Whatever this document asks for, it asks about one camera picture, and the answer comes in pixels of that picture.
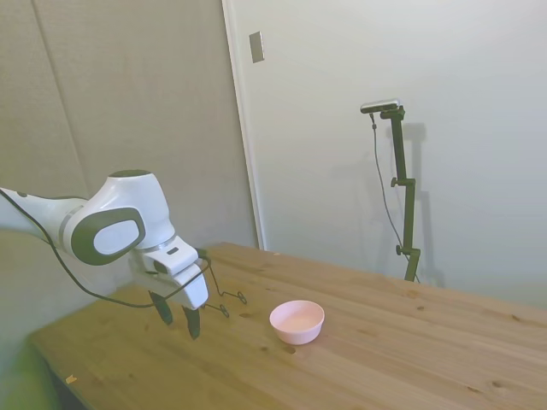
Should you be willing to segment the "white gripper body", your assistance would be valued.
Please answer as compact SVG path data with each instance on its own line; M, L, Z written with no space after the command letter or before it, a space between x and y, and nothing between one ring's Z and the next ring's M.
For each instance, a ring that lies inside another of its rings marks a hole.
M198 265L197 250L174 236L165 243L130 252L130 267L137 284L190 310L199 309L209 291Z

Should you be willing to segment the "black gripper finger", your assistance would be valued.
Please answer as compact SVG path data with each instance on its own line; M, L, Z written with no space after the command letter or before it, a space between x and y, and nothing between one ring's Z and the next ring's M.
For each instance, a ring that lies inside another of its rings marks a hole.
M201 332L201 318L198 308L192 309L183 306L183 312L185 314L187 330L192 340L196 340L200 336Z
M165 325L171 325L174 319L166 298L152 291L149 292L149 296L163 323Z

